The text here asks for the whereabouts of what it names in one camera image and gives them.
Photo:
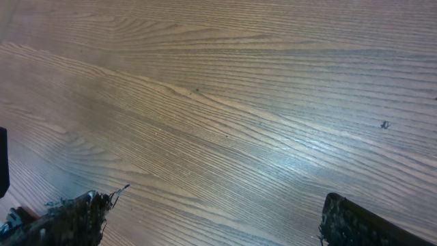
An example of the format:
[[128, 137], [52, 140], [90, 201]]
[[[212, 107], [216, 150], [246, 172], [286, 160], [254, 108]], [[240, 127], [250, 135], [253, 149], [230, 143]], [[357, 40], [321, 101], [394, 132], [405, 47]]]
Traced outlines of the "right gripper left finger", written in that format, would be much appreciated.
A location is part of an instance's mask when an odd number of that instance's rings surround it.
[[106, 215], [124, 190], [91, 190], [71, 200], [47, 202], [40, 217], [23, 207], [11, 208], [1, 224], [1, 246], [98, 246]]

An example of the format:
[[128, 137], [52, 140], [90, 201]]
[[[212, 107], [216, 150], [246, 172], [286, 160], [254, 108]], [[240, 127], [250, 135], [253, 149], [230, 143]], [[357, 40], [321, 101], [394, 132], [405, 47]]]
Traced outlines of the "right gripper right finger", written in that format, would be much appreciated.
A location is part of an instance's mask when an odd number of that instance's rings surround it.
[[337, 193], [326, 196], [318, 229], [321, 246], [435, 246]]

